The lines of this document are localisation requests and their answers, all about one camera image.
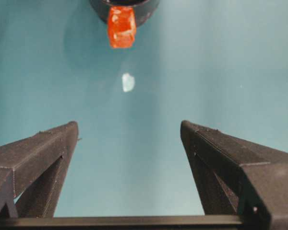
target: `black metal rod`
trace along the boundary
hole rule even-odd
[[[242,229],[252,223],[242,216],[2,218],[0,229]]]

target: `small white piece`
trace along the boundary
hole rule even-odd
[[[130,92],[135,86],[135,79],[129,73],[124,73],[122,76],[123,91]]]

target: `teal table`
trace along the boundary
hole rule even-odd
[[[162,0],[126,50],[106,28],[88,0],[0,0],[0,145],[79,123],[56,216],[202,214],[184,119],[288,151],[288,0]]]

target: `black cylinder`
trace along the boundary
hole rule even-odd
[[[132,7],[136,26],[144,24],[158,7],[160,0],[90,0],[92,7],[105,23],[108,22],[109,10],[112,6]]]

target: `teal surface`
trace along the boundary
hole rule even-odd
[[[183,119],[288,151],[288,0],[162,0],[127,50],[88,0],[0,0],[0,145],[79,123],[56,216],[202,214]]]

